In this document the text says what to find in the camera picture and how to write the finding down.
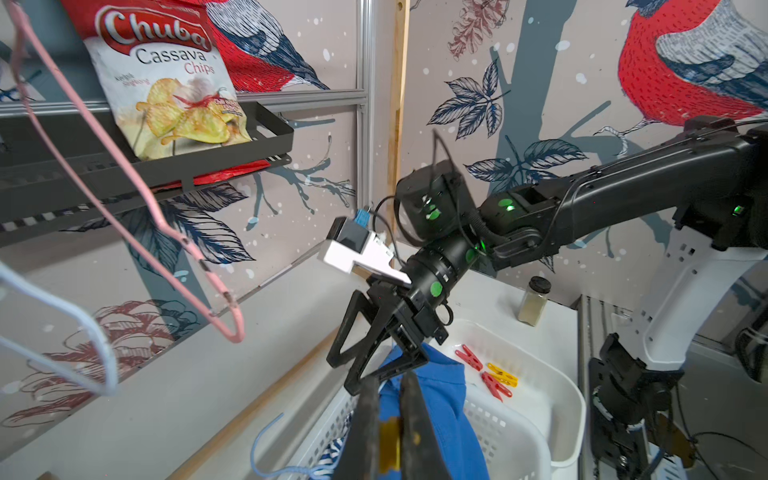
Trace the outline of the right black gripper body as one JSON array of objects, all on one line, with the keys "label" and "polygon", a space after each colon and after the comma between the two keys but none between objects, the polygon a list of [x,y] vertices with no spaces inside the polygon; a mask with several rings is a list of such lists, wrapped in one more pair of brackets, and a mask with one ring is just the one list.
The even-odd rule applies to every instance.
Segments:
[{"label": "right black gripper body", "polygon": [[442,322],[437,308],[447,304],[458,281],[474,264],[472,248],[422,248],[405,263],[405,284],[391,276],[372,275],[368,296],[379,313],[390,316],[387,334],[407,353],[431,339],[442,344],[449,322]]}]

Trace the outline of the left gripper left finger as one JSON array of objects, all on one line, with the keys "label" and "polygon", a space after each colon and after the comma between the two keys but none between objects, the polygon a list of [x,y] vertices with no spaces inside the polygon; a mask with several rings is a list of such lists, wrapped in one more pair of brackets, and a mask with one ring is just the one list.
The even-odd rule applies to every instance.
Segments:
[{"label": "left gripper left finger", "polygon": [[333,480],[372,480],[379,475],[379,385],[376,378],[367,378],[361,384]]}]

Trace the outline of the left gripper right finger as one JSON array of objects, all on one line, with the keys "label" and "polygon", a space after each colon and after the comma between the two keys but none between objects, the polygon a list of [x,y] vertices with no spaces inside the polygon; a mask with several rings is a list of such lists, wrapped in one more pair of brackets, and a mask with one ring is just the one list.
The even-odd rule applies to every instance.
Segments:
[{"label": "left gripper right finger", "polygon": [[399,404],[402,426],[401,478],[450,479],[414,372],[408,372],[402,377]]}]

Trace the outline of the yellow clothespin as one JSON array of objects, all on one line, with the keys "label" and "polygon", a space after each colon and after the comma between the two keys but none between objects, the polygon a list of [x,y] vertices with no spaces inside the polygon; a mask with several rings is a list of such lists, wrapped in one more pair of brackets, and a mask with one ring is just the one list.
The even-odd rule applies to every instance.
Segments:
[{"label": "yellow clothespin", "polygon": [[391,417],[379,423],[379,461],[378,473],[388,474],[401,469],[402,420]]},{"label": "yellow clothespin", "polygon": [[495,378],[500,384],[516,388],[518,386],[518,378],[506,370],[496,366],[493,363],[486,364],[490,375]]}]

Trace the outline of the white wire hanger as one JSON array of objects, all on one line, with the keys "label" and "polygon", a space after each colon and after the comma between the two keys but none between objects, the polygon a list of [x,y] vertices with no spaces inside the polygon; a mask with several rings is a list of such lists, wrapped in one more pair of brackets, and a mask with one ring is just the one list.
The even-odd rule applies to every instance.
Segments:
[{"label": "white wire hanger", "polygon": [[35,313],[52,313],[52,320],[34,320],[30,327],[14,327],[24,340],[41,333],[31,345],[3,336],[1,347],[10,350],[43,374],[52,374],[97,396],[113,396],[120,381],[117,355],[101,325],[80,306],[65,300],[1,265],[1,289],[12,290],[38,305]]}]

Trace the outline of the striped tank top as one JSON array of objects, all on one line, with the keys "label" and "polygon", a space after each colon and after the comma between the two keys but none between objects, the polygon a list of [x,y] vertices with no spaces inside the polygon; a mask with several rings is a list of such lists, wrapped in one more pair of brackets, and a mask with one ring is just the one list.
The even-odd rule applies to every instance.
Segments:
[{"label": "striped tank top", "polygon": [[326,445],[320,459],[312,468],[312,474],[309,476],[310,479],[329,480],[332,477],[343,453],[345,442],[349,434],[351,420],[352,414],[348,414],[344,418],[339,436],[332,439]]}]

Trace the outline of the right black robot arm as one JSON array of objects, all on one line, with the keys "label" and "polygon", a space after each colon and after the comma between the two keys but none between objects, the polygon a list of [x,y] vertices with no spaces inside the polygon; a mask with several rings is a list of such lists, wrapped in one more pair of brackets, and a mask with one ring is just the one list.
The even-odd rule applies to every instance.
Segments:
[{"label": "right black robot arm", "polygon": [[350,366],[345,386],[384,382],[422,367],[425,344],[448,333],[437,308],[468,270],[502,271],[585,247],[620,228],[618,244],[593,251],[590,286],[630,296],[631,315],[607,334],[590,362],[595,397],[593,453],[624,479],[646,479],[662,457],[641,458],[634,427],[669,412],[689,347],[730,288],[767,257],[767,122],[701,116],[671,140],[559,177],[532,176],[476,204],[465,174],[493,175],[495,159],[465,169],[433,162],[400,179],[394,212],[406,216],[415,254],[337,218],[321,250],[328,265],[369,273],[355,292],[327,360]]}]

